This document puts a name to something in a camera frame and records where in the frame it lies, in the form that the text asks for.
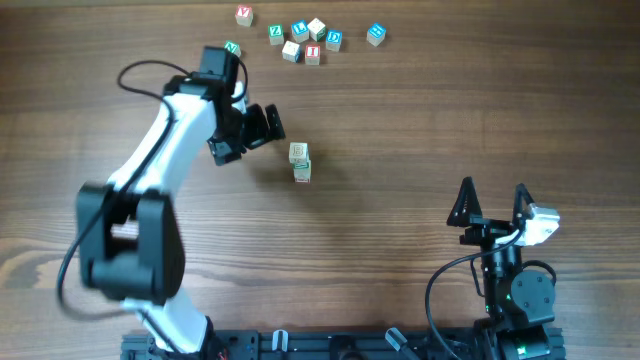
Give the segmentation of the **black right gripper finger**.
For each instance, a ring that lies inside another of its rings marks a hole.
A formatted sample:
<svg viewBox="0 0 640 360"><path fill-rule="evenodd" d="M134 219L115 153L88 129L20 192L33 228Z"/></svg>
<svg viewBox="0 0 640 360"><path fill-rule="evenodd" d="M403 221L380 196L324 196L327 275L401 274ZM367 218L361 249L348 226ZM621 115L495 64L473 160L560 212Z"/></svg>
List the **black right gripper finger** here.
<svg viewBox="0 0 640 360"><path fill-rule="evenodd" d="M453 227L469 227L483 222L483 215L471 177L462 180L454 206L446 224Z"/></svg>
<svg viewBox="0 0 640 360"><path fill-rule="evenodd" d="M515 187L512 224L521 225L527 219L527 208L534 203L533 197L529 193L524 183Z"/></svg>

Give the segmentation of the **blue X wooden block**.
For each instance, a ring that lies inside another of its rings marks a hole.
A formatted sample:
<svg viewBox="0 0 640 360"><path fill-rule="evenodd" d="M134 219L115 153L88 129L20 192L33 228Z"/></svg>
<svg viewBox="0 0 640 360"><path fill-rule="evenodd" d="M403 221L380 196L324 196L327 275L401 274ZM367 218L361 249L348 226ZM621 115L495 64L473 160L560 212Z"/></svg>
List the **blue X wooden block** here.
<svg viewBox="0 0 640 360"><path fill-rule="evenodd" d="M291 142L289 147L289 162L293 165L304 165L310 160L307 143Z"/></svg>

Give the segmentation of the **green sided wooden block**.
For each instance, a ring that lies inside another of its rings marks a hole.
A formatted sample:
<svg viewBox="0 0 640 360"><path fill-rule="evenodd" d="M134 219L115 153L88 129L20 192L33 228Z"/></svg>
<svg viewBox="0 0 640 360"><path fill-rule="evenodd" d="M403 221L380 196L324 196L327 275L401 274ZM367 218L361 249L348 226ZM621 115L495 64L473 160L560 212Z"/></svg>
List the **green sided wooden block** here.
<svg viewBox="0 0 640 360"><path fill-rule="evenodd" d="M295 179L310 179L311 180L311 161L305 163L296 163L292 165L293 175Z"/></svg>

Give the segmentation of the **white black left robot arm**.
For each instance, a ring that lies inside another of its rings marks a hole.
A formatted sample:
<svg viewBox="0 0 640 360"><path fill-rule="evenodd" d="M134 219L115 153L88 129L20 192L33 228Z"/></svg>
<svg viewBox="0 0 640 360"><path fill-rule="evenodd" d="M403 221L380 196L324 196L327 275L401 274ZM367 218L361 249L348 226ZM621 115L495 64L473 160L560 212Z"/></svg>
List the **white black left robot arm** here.
<svg viewBox="0 0 640 360"><path fill-rule="evenodd" d="M85 319L61 293L73 256L85 287L100 291L133 312L153 343L143 355L162 359L226 359L226 344L211 319L181 287L185 252L174 198L200 147L207 144L219 166L249 150L282 140L275 105L247 100L247 69L221 47L205 47L200 67L179 69L156 95L161 104L153 125L129 160L104 185L85 184L76 200L78 235L60 266L58 304Z"/></svg>

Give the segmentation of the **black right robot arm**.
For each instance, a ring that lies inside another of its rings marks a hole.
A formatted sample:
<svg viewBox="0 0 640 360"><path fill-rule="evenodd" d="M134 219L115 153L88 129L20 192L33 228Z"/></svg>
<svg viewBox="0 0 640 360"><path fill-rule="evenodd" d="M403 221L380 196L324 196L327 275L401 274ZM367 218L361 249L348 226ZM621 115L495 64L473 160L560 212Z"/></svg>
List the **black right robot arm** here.
<svg viewBox="0 0 640 360"><path fill-rule="evenodd" d="M557 275L542 261L524 261L521 251L549 239L559 222L558 211L536 204L523 184L516 186L510 220L486 218L473 180L462 180L447 224L464 229L462 245L480 249L483 282L476 290L488 314L474 323L480 358L542 359L552 353L544 325L555 319Z"/></svg>

